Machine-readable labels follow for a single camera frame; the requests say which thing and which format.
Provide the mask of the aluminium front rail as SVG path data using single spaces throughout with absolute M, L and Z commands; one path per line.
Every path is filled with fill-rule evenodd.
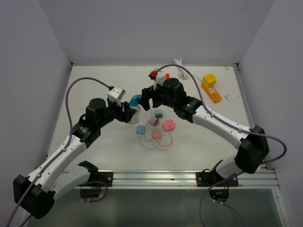
M 39 173 L 36 170 L 30 174 L 29 180 L 36 179 L 36 185 L 42 185 L 46 192 L 49 190 L 63 189 L 68 185 L 75 186 L 77 183 L 85 183 L 89 179 L 90 173 L 85 167 L 78 166 L 73 170 L 65 170 L 60 174 L 47 171 Z M 124 189 L 194 189 L 197 188 L 197 171 L 111 171 L 113 172 L 112 188 Z M 238 178 L 239 186 L 230 187 L 237 189 L 277 189 L 278 180 L 274 171 L 259 170 L 250 175 L 247 173 L 234 176 Z

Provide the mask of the yellow cube socket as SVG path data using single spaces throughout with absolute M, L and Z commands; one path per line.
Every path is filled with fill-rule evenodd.
M 205 88 L 214 87 L 216 82 L 217 82 L 217 78 L 212 73 L 205 75 L 202 80 L 202 84 Z

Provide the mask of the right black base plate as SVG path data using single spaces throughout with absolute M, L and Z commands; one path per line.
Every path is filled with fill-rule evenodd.
M 198 187 L 210 187 L 220 181 L 223 180 L 223 178 L 216 172 L 216 168 L 223 160 L 220 160 L 213 168 L 210 169 L 204 169 L 201 172 L 196 172 L 196 184 Z M 239 182 L 238 178 L 235 177 L 235 179 L 231 179 L 229 181 L 225 181 L 222 184 L 218 184 L 217 187 L 238 187 Z

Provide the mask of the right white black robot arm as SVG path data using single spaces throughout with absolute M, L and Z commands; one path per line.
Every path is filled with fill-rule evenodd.
M 228 177 L 241 171 L 255 173 L 269 153 L 262 128 L 256 126 L 251 129 L 223 118 L 208 109 L 202 101 L 188 96 L 176 78 L 167 79 L 162 85 L 144 88 L 139 104 L 146 111 L 161 105 L 170 107 L 179 118 L 207 128 L 237 149 L 236 155 L 219 161 L 212 168 L 209 175 L 215 185 L 223 185 Z

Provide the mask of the pink usb charger plug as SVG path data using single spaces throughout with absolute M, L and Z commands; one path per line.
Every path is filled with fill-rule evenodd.
M 161 130 L 153 130 L 152 131 L 152 139 L 153 140 L 158 140 L 162 138 L 162 133 Z

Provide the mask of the green charger plug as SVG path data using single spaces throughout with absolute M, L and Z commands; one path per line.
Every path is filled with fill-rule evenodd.
M 155 109 L 154 114 L 156 118 L 162 118 L 163 117 L 163 110 L 162 109 Z

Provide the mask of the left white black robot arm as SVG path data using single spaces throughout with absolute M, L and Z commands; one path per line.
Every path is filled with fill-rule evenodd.
M 101 135 L 101 128 L 118 120 L 128 123 L 137 110 L 128 102 L 117 104 L 110 100 L 90 100 L 78 123 L 63 144 L 27 176 L 18 175 L 13 181 L 15 203 L 36 219 L 44 217 L 53 207 L 55 199 L 79 184 L 95 185 L 98 181 L 97 167 L 83 161 L 63 181 L 66 167 Z

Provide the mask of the bright blue plug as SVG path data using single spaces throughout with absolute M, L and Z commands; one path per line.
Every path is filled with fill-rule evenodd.
M 130 105 L 131 107 L 138 106 L 138 105 L 139 105 L 139 101 L 140 101 L 141 98 L 142 98 L 142 95 L 141 95 L 141 94 L 139 94 L 139 95 L 134 95 L 134 96 L 131 98 L 131 100 L 130 100 L 130 102 L 129 102 L 129 105 Z

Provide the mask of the orange power strip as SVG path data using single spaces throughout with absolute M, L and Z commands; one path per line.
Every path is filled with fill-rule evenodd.
M 213 103 L 216 104 L 221 101 L 222 97 L 215 89 L 215 87 L 206 87 L 203 83 L 201 84 L 201 87 L 206 92 L 206 94 L 212 100 Z

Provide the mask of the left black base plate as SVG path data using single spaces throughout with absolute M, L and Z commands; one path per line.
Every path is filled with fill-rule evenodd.
M 113 172 L 94 172 L 90 173 L 86 183 L 79 184 L 79 186 L 100 187 L 101 183 L 98 182 L 103 182 L 107 187 L 111 187 L 113 179 Z

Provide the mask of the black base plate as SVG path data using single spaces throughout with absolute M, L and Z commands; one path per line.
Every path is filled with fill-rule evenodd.
M 213 168 L 210 169 L 204 169 L 201 172 L 196 172 L 196 184 L 198 187 L 210 187 L 220 181 L 223 180 L 223 178 L 216 172 L 216 168 L 223 160 L 220 160 Z M 229 181 L 225 181 L 222 184 L 218 184 L 217 187 L 238 187 L 239 182 L 238 178 L 235 177 L 235 179 L 231 179 Z
M 79 186 L 100 187 L 101 183 L 98 182 L 103 182 L 107 187 L 111 187 L 113 179 L 113 172 L 94 172 L 90 173 L 86 183 L 79 184 Z

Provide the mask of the brown usb charger plug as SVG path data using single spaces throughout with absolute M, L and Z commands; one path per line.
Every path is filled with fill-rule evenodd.
M 159 124 L 160 124 L 160 120 L 159 118 L 156 118 L 156 117 L 151 117 L 149 120 L 148 120 L 148 123 L 154 127 L 157 127 Z

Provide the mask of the pink blue white adapter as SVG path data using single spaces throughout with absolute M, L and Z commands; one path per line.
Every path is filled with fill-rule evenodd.
M 130 125 L 138 124 L 140 122 L 139 115 L 140 115 L 141 107 L 138 105 L 132 106 L 132 109 L 135 109 L 136 113 L 132 116 L 129 124 Z

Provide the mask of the blue usb charger plug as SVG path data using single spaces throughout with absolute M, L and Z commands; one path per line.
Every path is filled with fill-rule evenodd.
M 144 125 L 137 125 L 136 134 L 138 136 L 144 135 L 145 134 L 145 126 Z

